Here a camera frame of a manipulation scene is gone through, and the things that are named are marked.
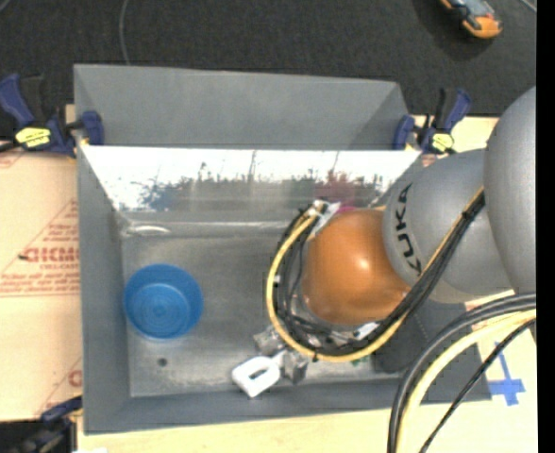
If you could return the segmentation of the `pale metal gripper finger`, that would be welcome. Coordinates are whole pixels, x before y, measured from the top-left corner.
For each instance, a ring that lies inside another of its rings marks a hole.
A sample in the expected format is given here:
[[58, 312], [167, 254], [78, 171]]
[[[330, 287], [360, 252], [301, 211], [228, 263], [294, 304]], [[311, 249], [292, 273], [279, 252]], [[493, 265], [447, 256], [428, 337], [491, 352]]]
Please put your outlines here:
[[261, 355], [276, 355], [283, 349], [283, 341], [274, 327], [267, 327], [253, 335], [253, 342]]
[[299, 352], [288, 349], [283, 353], [281, 360], [282, 375], [292, 383], [300, 383], [306, 378], [309, 360]]

